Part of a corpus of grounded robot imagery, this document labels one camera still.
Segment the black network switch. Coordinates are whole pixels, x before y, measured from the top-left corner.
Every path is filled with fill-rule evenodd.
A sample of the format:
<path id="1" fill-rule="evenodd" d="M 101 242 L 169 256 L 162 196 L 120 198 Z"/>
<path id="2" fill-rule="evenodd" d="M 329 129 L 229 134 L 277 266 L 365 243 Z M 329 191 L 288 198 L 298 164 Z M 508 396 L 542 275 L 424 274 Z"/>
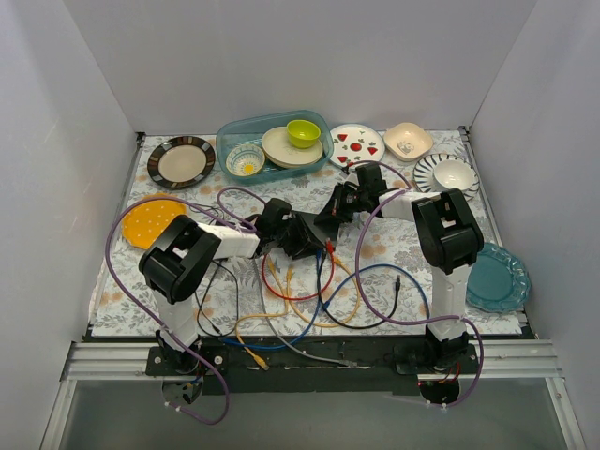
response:
<path id="1" fill-rule="evenodd" d="M 337 246 L 339 224 L 336 221 L 319 221 L 316 214 L 308 212 L 296 212 L 295 215 L 312 243 L 323 248 L 327 243 L 330 243 L 333 248 Z"/>

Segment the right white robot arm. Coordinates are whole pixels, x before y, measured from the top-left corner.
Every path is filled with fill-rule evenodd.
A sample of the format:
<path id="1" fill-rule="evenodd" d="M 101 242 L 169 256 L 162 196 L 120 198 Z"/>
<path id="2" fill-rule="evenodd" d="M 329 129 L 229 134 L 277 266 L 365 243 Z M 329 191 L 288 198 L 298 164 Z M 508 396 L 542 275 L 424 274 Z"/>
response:
<path id="1" fill-rule="evenodd" d="M 467 284 L 483 234 L 462 191 L 440 193 L 391 189 L 383 179 L 380 164 L 360 163 L 333 193 L 314 222 L 337 226 L 350 222 L 356 213 L 374 218 L 412 221 L 420 248 L 432 274 L 432 305 L 426 326 L 424 356 L 435 372 L 445 372 L 467 352 L 469 334 L 463 320 Z"/>

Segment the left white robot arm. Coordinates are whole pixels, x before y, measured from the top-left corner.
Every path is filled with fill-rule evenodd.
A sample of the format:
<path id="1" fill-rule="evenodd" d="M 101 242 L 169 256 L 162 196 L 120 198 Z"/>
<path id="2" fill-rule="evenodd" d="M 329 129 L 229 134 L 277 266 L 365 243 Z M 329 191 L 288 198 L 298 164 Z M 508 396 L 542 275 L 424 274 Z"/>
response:
<path id="1" fill-rule="evenodd" d="M 295 211 L 280 199 L 268 201 L 248 221 L 253 229 L 201 224 L 179 215 L 142 255 L 139 269 L 157 300 L 161 320 L 159 342 L 169 349 L 167 363 L 178 374 L 192 373 L 200 362 L 198 350 L 190 346 L 199 337 L 192 296 L 212 262 L 254 259 L 272 248 L 301 259 L 333 248 L 338 236 L 331 220 Z"/>

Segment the floral table mat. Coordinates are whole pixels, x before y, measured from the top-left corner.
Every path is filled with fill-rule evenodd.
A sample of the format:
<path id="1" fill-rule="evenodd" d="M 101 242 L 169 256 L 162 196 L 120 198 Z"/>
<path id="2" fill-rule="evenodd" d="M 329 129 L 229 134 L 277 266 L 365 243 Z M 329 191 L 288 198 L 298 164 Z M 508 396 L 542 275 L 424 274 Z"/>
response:
<path id="1" fill-rule="evenodd" d="M 463 145 L 463 136 L 460 135 L 464 133 L 459 131 L 430 131 L 429 133 L 434 141 L 432 148 L 434 154 L 450 154 L 465 160 L 470 159 L 468 150 Z M 152 151 L 171 137 L 146 136 L 143 139 L 134 173 L 135 178 L 131 178 L 133 181 L 129 182 L 127 206 L 145 196 L 165 191 L 165 189 L 158 187 L 150 180 L 146 163 Z M 389 153 L 386 153 L 382 161 L 402 171 L 404 176 L 411 179 L 413 183 L 414 163 L 404 163 L 389 155 Z M 388 186 L 403 187 L 402 180 L 394 173 L 385 168 L 382 169 L 382 172 Z M 282 197 L 285 201 L 291 203 L 294 208 L 318 213 L 329 197 L 334 184 L 343 180 L 343 175 L 344 173 L 339 168 L 326 163 L 318 172 L 273 184 L 256 185 L 248 187 L 248 189 L 264 200 L 272 197 Z M 217 206 L 216 196 L 219 191 L 230 184 L 229 181 L 217 163 L 207 180 L 196 187 L 174 192 L 172 195 L 189 202 L 199 203 L 201 206 Z M 221 199 L 228 209 L 239 216 L 260 212 L 263 206 L 260 201 L 240 191 L 229 191 L 223 194 Z M 492 231 L 492 222 L 489 219 L 481 192 L 478 192 L 469 201 L 469 204 L 484 234 L 485 241 L 496 243 L 496 236 Z M 343 267 L 336 267 L 334 280 L 322 294 L 323 300 L 327 300 L 336 288 L 339 288 L 329 305 L 328 312 L 340 322 L 347 320 L 354 312 L 347 324 L 359 327 L 377 323 L 380 319 L 364 303 L 361 303 L 359 307 L 356 306 L 358 297 L 352 280 L 344 286 L 341 286 L 341 282 L 354 271 L 355 246 L 367 217 L 368 214 L 362 214 L 362 216 L 356 217 L 352 223 L 345 224 L 340 228 L 335 255 L 343 264 Z M 142 250 L 131 246 L 120 235 L 116 239 L 112 251 L 114 271 L 136 298 L 147 308 L 151 308 L 157 313 L 157 302 L 149 288 L 145 286 L 143 276 L 138 270 Z M 413 223 L 400 220 L 373 220 L 361 246 L 359 260 L 361 267 L 377 263 L 390 263 L 403 268 L 418 281 L 427 295 L 427 300 L 430 304 L 432 303 L 431 273 L 427 262 L 422 256 Z M 316 259 L 314 256 L 292 262 L 282 250 L 276 248 L 271 252 L 271 261 L 273 261 L 274 269 L 277 272 L 277 278 L 283 285 L 285 285 L 286 274 L 291 268 L 291 296 L 301 297 L 315 292 Z M 240 317 L 263 312 L 258 291 L 260 286 L 262 286 L 263 298 L 268 313 L 280 315 L 284 311 L 284 300 L 276 297 L 264 287 L 262 279 L 255 275 L 252 262 L 245 259 L 232 259 L 223 265 L 233 272 L 238 281 Z M 201 302 L 214 270 L 215 266 L 211 264 L 207 272 L 207 278 L 209 279 L 204 279 L 198 290 Z M 397 309 L 393 318 L 399 321 L 411 322 L 426 318 L 426 309 L 418 288 L 409 278 L 390 267 L 376 267 L 361 275 L 362 286 L 371 305 L 384 314 L 388 314 L 393 309 L 396 276 L 401 277 L 401 287 Z M 235 293 L 235 281 L 231 274 L 218 268 L 218 273 L 202 306 L 203 314 L 199 318 L 202 326 L 199 331 L 203 335 L 206 335 L 205 331 L 215 335 L 214 326 L 223 335 L 232 331 L 237 317 Z M 316 298 L 291 302 L 288 313 L 285 316 L 271 318 L 271 324 L 276 327 L 281 335 L 298 336 L 307 327 L 316 306 Z M 465 315 L 477 326 L 482 335 L 520 336 L 522 334 L 522 312 L 488 313 L 474 307 L 467 307 Z M 95 315 L 91 322 L 91 336 L 93 338 L 150 338 L 157 329 L 157 324 L 122 292 L 110 274 L 102 285 L 102 293 L 97 299 Z M 250 336 L 257 337 L 272 334 L 266 319 L 261 318 L 245 319 L 239 324 L 238 329 L 246 341 L 249 341 Z M 365 330 L 347 329 L 337 325 L 336 322 L 329 319 L 326 313 L 320 311 L 309 333 L 312 336 L 347 334 L 417 335 L 422 334 L 423 331 L 424 326 L 401 327 L 390 322 Z"/>

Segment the white plate red shapes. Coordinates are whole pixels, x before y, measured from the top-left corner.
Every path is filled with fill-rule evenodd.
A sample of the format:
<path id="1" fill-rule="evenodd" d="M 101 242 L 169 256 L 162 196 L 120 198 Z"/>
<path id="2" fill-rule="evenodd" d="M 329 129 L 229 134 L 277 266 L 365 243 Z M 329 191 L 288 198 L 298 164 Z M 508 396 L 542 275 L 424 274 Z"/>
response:
<path id="1" fill-rule="evenodd" d="M 359 124 L 340 125 L 332 128 L 330 134 L 333 140 L 330 162 L 339 168 L 360 161 L 380 161 L 383 158 L 383 138 L 371 127 Z"/>

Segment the blue striped plate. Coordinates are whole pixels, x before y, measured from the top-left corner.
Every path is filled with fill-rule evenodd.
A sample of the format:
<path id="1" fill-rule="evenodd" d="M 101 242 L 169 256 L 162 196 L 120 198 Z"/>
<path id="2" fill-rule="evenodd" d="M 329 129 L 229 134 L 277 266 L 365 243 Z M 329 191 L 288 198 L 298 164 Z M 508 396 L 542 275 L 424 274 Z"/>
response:
<path id="1" fill-rule="evenodd" d="M 413 168 L 413 180 L 414 180 L 416 187 L 421 192 L 441 192 L 443 190 L 448 190 L 447 188 L 440 187 L 434 181 L 434 178 L 433 178 L 433 169 L 435 168 L 435 166 L 439 162 L 441 162 L 443 160 L 447 160 L 447 159 L 458 159 L 458 160 L 463 160 L 463 161 L 467 162 L 462 157 L 458 157 L 458 156 L 450 155 L 450 154 L 442 154 L 442 153 L 427 155 L 425 157 L 420 158 L 416 162 L 416 164 Z M 465 196 L 464 194 L 463 195 L 466 198 L 466 200 L 469 201 L 478 193 L 478 191 L 479 191 L 479 189 L 472 196 Z"/>

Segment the beige square panda bowl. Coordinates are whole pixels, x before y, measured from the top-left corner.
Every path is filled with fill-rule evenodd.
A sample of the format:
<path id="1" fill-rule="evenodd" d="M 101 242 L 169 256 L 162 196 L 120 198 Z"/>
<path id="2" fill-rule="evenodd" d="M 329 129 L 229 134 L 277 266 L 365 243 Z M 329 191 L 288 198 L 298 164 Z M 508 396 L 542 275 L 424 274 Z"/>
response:
<path id="1" fill-rule="evenodd" d="M 382 138 L 386 148 L 405 162 L 419 159 L 434 144 L 432 137 L 424 129 L 409 122 L 400 123 L 387 129 Z"/>

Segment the lime green bowl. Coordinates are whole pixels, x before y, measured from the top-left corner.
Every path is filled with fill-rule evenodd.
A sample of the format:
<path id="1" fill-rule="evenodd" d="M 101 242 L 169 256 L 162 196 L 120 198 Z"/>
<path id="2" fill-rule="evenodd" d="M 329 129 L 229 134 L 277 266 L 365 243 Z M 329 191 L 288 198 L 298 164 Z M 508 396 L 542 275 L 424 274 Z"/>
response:
<path id="1" fill-rule="evenodd" d="M 321 129 L 313 122 L 304 119 L 290 121 L 286 129 L 290 143 L 296 148 L 309 148 L 321 136 Z"/>

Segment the blue patterned small bowl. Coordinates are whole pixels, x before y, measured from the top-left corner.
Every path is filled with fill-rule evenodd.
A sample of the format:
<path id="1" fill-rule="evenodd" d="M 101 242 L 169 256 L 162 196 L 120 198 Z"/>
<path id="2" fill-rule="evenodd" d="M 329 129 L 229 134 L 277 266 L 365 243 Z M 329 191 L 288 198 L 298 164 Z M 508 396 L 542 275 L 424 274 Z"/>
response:
<path id="1" fill-rule="evenodd" d="M 226 159 L 226 169 L 235 176 L 248 177 L 259 173 L 266 162 L 260 146 L 242 143 L 234 147 Z"/>

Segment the beige plate stack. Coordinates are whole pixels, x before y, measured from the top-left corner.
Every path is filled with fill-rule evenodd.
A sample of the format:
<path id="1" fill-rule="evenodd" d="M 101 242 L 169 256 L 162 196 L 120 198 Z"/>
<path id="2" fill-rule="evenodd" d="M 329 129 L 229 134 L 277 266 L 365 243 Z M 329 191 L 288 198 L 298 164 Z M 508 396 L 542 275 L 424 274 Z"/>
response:
<path id="1" fill-rule="evenodd" d="M 282 163 L 284 167 L 307 166 L 321 159 L 323 144 L 317 141 L 303 149 L 292 145 L 285 127 L 274 127 L 262 136 L 262 149 L 274 163 Z"/>

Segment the white bowl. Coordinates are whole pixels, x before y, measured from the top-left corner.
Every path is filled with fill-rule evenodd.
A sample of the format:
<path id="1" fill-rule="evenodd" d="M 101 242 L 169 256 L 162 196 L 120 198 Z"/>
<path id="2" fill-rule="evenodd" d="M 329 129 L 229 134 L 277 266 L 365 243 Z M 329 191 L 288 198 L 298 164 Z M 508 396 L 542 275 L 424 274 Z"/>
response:
<path id="1" fill-rule="evenodd" d="M 447 159 L 439 162 L 433 169 L 433 178 L 440 187 L 457 188 L 465 196 L 472 196 L 479 189 L 478 175 L 463 160 Z"/>

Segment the teal plastic basin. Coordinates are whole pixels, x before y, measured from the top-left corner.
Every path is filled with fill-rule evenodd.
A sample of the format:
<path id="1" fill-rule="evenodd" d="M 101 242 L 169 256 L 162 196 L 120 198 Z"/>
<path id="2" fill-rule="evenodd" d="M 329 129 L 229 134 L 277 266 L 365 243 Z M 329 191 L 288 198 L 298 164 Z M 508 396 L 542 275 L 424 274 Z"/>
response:
<path id="1" fill-rule="evenodd" d="M 252 176 L 241 177 L 229 173 L 226 169 L 226 159 L 235 146 L 242 143 L 254 143 L 262 147 L 263 134 L 271 128 L 286 127 L 295 119 L 304 119 L 313 122 L 321 129 L 319 141 L 323 146 L 321 159 L 307 166 L 284 167 L 282 163 L 272 162 L 267 155 L 262 170 Z M 256 185 L 280 181 L 286 178 L 314 173 L 320 170 L 333 153 L 333 141 L 329 126 L 324 118 L 316 112 L 298 110 L 291 112 L 278 112 L 257 117 L 251 117 L 224 125 L 217 133 L 217 159 L 222 171 L 233 181 L 242 185 Z"/>

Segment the brown rimmed plate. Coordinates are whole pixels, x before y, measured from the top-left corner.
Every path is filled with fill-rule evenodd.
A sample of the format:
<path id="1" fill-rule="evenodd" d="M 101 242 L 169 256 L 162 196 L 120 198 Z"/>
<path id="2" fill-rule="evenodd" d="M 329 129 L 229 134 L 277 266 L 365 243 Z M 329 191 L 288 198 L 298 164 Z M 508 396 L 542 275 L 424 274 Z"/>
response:
<path id="1" fill-rule="evenodd" d="M 156 147 L 147 159 L 150 179 L 162 188 L 179 190 L 200 184 L 217 162 L 214 145 L 196 136 L 178 136 Z"/>

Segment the yellow dotted plate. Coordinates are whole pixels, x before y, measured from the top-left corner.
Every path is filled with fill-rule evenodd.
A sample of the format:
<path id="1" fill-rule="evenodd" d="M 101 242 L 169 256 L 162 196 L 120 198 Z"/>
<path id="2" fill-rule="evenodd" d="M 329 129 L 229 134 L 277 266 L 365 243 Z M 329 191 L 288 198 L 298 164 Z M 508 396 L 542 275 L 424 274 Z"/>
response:
<path id="1" fill-rule="evenodd" d="M 171 222 L 177 216 L 185 215 L 188 209 L 164 193 L 148 195 L 144 199 L 147 202 L 126 214 L 122 235 L 133 247 L 149 249 Z"/>

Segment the teal scalloped plate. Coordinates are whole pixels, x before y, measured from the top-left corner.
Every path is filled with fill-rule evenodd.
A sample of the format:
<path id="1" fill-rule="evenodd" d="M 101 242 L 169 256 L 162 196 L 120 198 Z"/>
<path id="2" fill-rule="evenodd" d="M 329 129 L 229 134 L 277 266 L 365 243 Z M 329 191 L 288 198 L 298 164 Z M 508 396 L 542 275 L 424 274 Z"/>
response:
<path id="1" fill-rule="evenodd" d="M 531 281 L 516 255 L 486 242 L 478 253 L 467 284 L 467 304 L 489 313 L 520 309 L 528 300 Z"/>

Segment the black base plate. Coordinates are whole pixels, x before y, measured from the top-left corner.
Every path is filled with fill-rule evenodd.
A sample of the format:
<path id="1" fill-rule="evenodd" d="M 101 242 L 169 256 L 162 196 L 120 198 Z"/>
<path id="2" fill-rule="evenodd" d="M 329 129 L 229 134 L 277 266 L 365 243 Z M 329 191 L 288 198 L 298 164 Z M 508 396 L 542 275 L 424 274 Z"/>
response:
<path id="1" fill-rule="evenodd" d="M 198 353 L 218 369 L 235 394 L 385 392 L 417 396 L 420 376 L 443 377 L 424 356 L 424 340 L 420 336 L 342 336 L 308 337 L 296 343 L 304 353 L 357 363 L 353 368 L 311 360 L 288 348 L 279 350 L 274 338 L 250 341 L 271 347 L 258 352 L 267 370 L 260 368 L 245 348 L 214 337 L 204 339 Z"/>

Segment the aluminium frame rail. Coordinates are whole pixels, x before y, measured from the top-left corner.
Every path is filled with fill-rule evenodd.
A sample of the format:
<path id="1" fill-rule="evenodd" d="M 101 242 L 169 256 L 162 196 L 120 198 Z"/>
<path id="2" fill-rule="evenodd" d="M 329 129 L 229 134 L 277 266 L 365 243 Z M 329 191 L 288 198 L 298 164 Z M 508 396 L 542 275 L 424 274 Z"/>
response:
<path id="1" fill-rule="evenodd" d="M 472 360 L 480 355 L 484 357 L 481 380 L 544 380 L 566 447 L 586 447 L 566 390 L 562 365 L 550 340 L 486 339 L 483 348 L 472 357 Z M 186 378 L 186 375 L 166 368 L 149 342 L 73 343 L 60 376 L 59 393 L 41 447 L 57 449 L 60 446 L 78 381 L 179 382 Z"/>

